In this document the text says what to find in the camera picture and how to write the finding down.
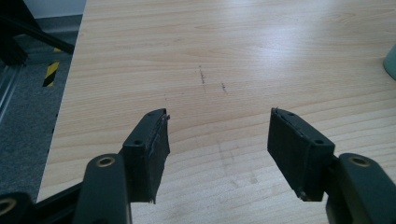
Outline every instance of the yellow and black tape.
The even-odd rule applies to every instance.
[[[46,78],[43,82],[43,87],[51,87],[53,86],[53,82],[55,80],[56,71],[58,70],[59,62],[50,63],[47,67]]]

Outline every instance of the light wood tabletop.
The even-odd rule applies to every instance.
[[[88,0],[39,201],[164,107],[171,154],[134,223],[327,223],[267,152],[271,107],[396,181],[394,44],[394,0]]]

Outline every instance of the gray carpet floor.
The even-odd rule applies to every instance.
[[[38,20],[40,27],[75,44],[81,16]],[[53,47],[33,38],[16,37],[29,54],[15,91],[0,120],[0,194],[23,191],[36,200],[64,93],[72,56],[62,58],[52,87],[43,87]],[[0,63],[0,74],[7,69]]]

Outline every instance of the wood grain surface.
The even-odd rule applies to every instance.
[[[266,150],[271,107],[396,181],[396,81],[382,65],[395,10],[394,0],[88,0],[39,200],[165,107],[171,154],[157,204],[133,203],[134,223],[327,223],[325,202],[297,199]]]

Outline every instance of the teal object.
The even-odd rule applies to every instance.
[[[384,68],[387,73],[396,80],[396,45],[393,46],[385,58]]]

